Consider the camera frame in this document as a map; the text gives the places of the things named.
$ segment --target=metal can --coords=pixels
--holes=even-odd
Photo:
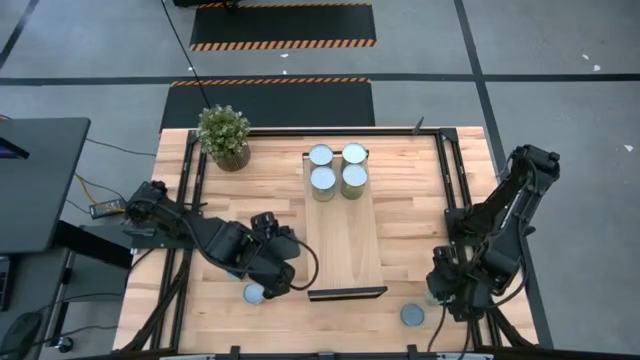
[[[336,192],[336,173],[326,166],[318,166],[311,172],[313,198],[320,202],[333,199]]]
[[[340,170],[344,171],[348,165],[362,165],[367,159],[367,149],[358,143],[350,143],[342,149],[342,165]]]
[[[367,183],[367,171],[360,165],[347,165],[342,171],[342,196],[356,200],[364,193]]]
[[[318,166],[331,167],[331,160],[333,160],[333,150],[329,145],[318,144],[314,145],[309,151],[309,160],[311,161],[311,170]]]

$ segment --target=can lid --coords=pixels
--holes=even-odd
[[[316,165],[327,165],[333,159],[333,151],[328,145],[314,145],[309,152],[309,160]]]
[[[328,167],[317,167],[311,172],[311,184],[320,190],[327,190],[336,184],[336,173]]]
[[[367,171],[360,165],[347,165],[342,171],[342,179],[351,186],[362,186],[367,182]]]
[[[367,158],[367,150],[358,143],[350,143],[342,149],[342,157],[351,164],[360,164]]]

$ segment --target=electrical cable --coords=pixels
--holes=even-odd
[[[180,40],[180,35],[178,35],[178,31],[176,30],[176,27],[173,25],[173,20],[171,20],[171,16],[169,15],[169,10],[167,10],[167,5],[165,5],[164,0],[160,0],[160,3],[162,4],[162,8],[164,9],[165,15],[167,15],[167,20],[169,20],[169,25],[171,25],[171,30],[173,30],[173,34],[176,36],[176,40],[178,40],[178,44],[180,44],[180,49],[182,50],[184,57],[187,59],[187,62],[189,63],[190,69],[193,72],[193,76],[196,78],[196,82],[198,83],[198,88],[200,89],[200,93],[202,93],[202,98],[204,99],[204,103],[207,104],[208,109],[211,109],[211,104],[209,103],[207,94],[204,92],[204,87],[202,86],[200,77],[196,72],[196,67],[193,66],[193,63],[189,58],[189,54],[187,54],[187,50],[185,50],[184,45],[182,44],[182,40]]]
[[[438,323],[438,327],[436,331],[431,336],[429,340],[429,345],[427,345],[427,352],[431,352],[431,348],[433,347],[433,343],[436,341],[438,334],[440,334],[440,330],[442,330],[442,325],[444,324],[444,316],[447,314],[447,304],[442,304],[442,316],[440,316],[440,322]]]
[[[74,173],[74,174],[75,174],[76,178],[78,178],[78,181],[80,181],[80,184],[82,185],[82,189],[84,190],[85,195],[87,195],[87,197],[89,198],[89,200],[90,200],[92,203],[94,203],[94,204],[98,204],[98,202],[97,202],[97,201],[95,201],[95,200],[93,199],[93,197],[91,197],[91,195],[89,194],[89,191],[87,190],[87,187],[86,187],[85,183],[86,183],[86,184],[89,184],[89,185],[91,185],[91,186],[95,186],[95,187],[100,188],[100,189],[104,189],[104,190],[110,191],[110,192],[114,193],[115,195],[118,195],[118,197],[120,197],[120,199],[122,199],[122,200],[125,202],[125,204],[127,203],[127,200],[125,200],[124,196],[122,196],[122,194],[120,194],[119,192],[117,192],[117,191],[115,191],[115,190],[113,190],[113,189],[110,189],[110,188],[108,188],[108,187],[106,187],[106,186],[102,186],[102,185],[98,185],[98,184],[96,184],[96,183],[93,183],[93,182],[91,182],[91,181],[89,181],[89,180],[87,180],[87,179],[83,178],[83,177],[82,177],[82,176],[80,176],[78,173]]]
[[[239,273],[245,273],[245,274],[267,274],[267,275],[271,275],[270,273],[265,273],[264,271],[241,269],[241,268],[236,268],[236,267],[232,267],[232,266],[228,266],[228,265],[222,264],[221,262],[219,262],[215,258],[211,257],[211,255],[207,254],[207,252],[202,248],[202,246],[200,245],[200,242],[198,241],[198,236],[196,235],[195,231],[193,230],[193,227],[191,226],[189,221],[182,216],[182,214],[178,214],[175,211],[169,209],[168,207],[166,207],[164,205],[161,205],[161,204],[158,204],[156,201],[149,200],[149,199],[136,199],[136,200],[130,202],[129,204],[127,204],[127,212],[129,212],[129,209],[130,209],[131,206],[133,206],[133,205],[135,205],[137,203],[151,204],[154,207],[162,209],[163,211],[169,213],[171,216],[175,217],[176,221],[182,222],[184,224],[184,226],[187,228],[187,231],[189,232],[189,236],[191,236],[191,239],[193,240],[194,244],[196,245],[196,247],[200,251],[200,254],[202,254],[202,257],[204,257],[205,260],[207,260],[208,262],[212,263],[213,265],[215,265],[215,266],[217,266],[217,267],[219,267],[219,268],[221,268],[223,270],[231,271],[231,272],[239,272]]]
[[[119,294],[119,293],[92,293],[92,294],[85,294],[85,295],[76,295],[76,296],[70,296],[68,298],[64,298],[62,300],[58,300],[55,301],[49,305],[45,305],[43,307],[41,307],[40,309],[34,311],[34,312],[40,312],[48,307],[52,307],[55,306],[56,304],[60,304],[69,300],[73,300],[73,299],[78,299],[78,298],[83,298],[83,297],[91,297],[91,296],[123,296],[124,294]]]
[[[44,340],[41,340],[41,341],[36,341],[36,342],[31,343],[30,345],[28,345],[28,347],[32,348],[34,346],[46,344],[51,340],[55,340],[55,339],[58,339],[58,338],[61,338],[61,337],[77,334],[77,333],[79,333],[81,331],[85,331],[85,330],[90,330],[90,329],[111,330],[111,329],[117,329],[117,328],[118,328],[118,325],[113,325],[113,326],[101,326],[101,325],[84,326],[84,327],[81,327],[79,329],[75,329],[75,330],[72,330],[72,331],[67,331],[65,333],[62,333],[62,334],[59,334],[59,335],[56,335],[56,336],[52,336],[52,337],[50,337],[48,339],[44,339]],[[17,351],[21,351],[23,348],[24,347],[16,347],[16,348],[13,348],[13,349],[2,351],[2,352],[0,352],[0,357],[5,356],[5,355],[9,355],[9,354],[17,352]]]
[[[136,267],[136,265],[138,265],[142,260],[144,260],[144,258],[146,258],[149,254],[151,254],[153,250],[155,249],[147,250],[146,253],[142,254],[138,259],[136,259],[136,261],[133,264],[131,264],[129,271],[127,272],[127,277],[124,279],[124,286],[127,286],[127,283],[129,282],[129,276],[131,276],[131,273],[133,272],[133,269]]]
[[[462,348],[462,352],[460,353],[460,357],[458,360],[464,359],[464,354],[467,353],[467,346],[469,346],[469,339],[471,338],[471,321],[467,322],[467,337],[464,339],[464,347]]]
[[[151,156],[151,157],[154,157],[154,158],[156,157],[156,154],[152,154],[152,153],[145,153],[145,152],[139,152],[139,151],[127,150],[127,149],[125,149],[125,148],[121,148],[121,147],[119,147],[119,146],[115,146],[115,145],[111,145],[111,144],[103,143],[103,142],[101,142],[101,141],[96,141],[96,140],[89,139],[89,138],[86,138],[85,140],[86,140],[86,141],[88,141],[88,142],[92,142],[92,143],[94,143],[94,144],[98,144],[98,145],[102,145],[102,146],[110,147],[110,148],[112,148],[112,149],[120,150],[120,151],[122,151],[122,152],[126,152],[126,153],[133,154],[133,155]]]
[[[287,239],[301,245],[302,247],[307,249],[307,251],[311,254],[311,256],[313,256],[313,261],[315,263],[316,269],[313,273],[313,276],[311,277],[311,280],[309,280],[309,282],[305,286],[301,286],[301,287],[295,286],[293,284],[289,285],[289,287],[291,287],[293,290],[297,290],[297,291],[307,290],[308,288],[311,287],[311,285],[313,285],[314,282],[316,282],[316,279],[318,278],[318,273],[320,272],[320,262],[318,261],[318,255],[316,255],[316,252],[313,251],[313,249],[311,249],[309,245],[303,243],[302,241],[298,239],[290,239],[290,238],[287,238]]]
[[[90,213],[90,212],[88,212],[87,210],[85,210],[85,209],[81,208],[80,206],[78,206],[78,204],[74,203],[73,201],[71,201],[71,200],[69,200],[69,199],[66,199],[65,201],[66,201],[66,202],[68,202],[69,204],[73,205],[76,209],[78,209],[78,210],[82,211],[83,213],[85,213],[85,214],[87,214],[87,215],[91,215],[91,213]]]

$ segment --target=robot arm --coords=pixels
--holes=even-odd
[[[451,220],[452,244],[474,247],[468,263],[458,261],[460,246],[434,249],[434,270],[427,276],[432,295],[445,303],[456,321],[481,318],[503,295],[524,261],[521,243],[542,196],[560,176],[559,155],[525,145],[511,154],[510,174],[480,204]]]
[[[204,218],[170,200],[166,192],[162,182],[144,182],[129,200],[127,216],[134,224],[154,222],[170,237],[193,242],[213,265],[262,285],[267,299],[289,292],[295,269],[270,244],[285,238],[297,247],[297,239],[292,230],[278,225],[273,213],[253,217],[249,229],[235,221]]]

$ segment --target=gray floor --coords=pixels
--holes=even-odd
[[[294,3],[293,0],[247,0]],[[0,47],[27,0],[0,2]],[[192,53],[203,75],[325,73],[470,74],[452,0],[372,0],[379,44],[367,49]],[[485,74],[640,72],[635,0],[465,0]],[[188,40],[195,10],[170,13]],[[188,76],[158,0],[40,0],[2,78]],[[561,154],[562,175],[529,238],[554,345],[640,354],[637,204],[640,84],[489,83],[504,151],[532,143]],[[86,116],[90,137],[153,152],[167,85],[0,86],[0,113]],[[376,81],[376,124],[485,125],[472,82]],[[78,173],[128,196],[153,159],[87,144]],[[108,192],[92,189],[96,198]],[[88,206],[74,183],[69,199]],[[67,206],[63,218],[93,224]],[[119,303],[74,305],[67,329],[115,324]],[[104,354],[113,332],[76,336],[62,357]],[[61,356],[46,350],[43,358]]]

